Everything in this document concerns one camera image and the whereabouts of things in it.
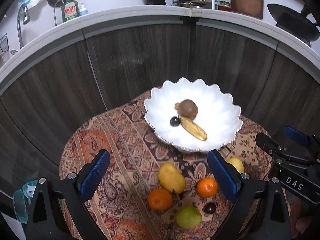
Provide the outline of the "person right hand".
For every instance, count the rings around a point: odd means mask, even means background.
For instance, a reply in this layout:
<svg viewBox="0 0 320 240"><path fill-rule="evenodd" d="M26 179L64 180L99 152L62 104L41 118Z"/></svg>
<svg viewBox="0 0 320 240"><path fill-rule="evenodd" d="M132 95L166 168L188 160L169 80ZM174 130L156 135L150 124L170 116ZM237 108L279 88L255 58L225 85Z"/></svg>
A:
<svg viewBox="0 0 320 240"><path fill-rule="evenodd" d="M295 239L302 235L311 223L311 216L308 204L295 198L290 204L290 223L291 223L291 238Z"/></svg>

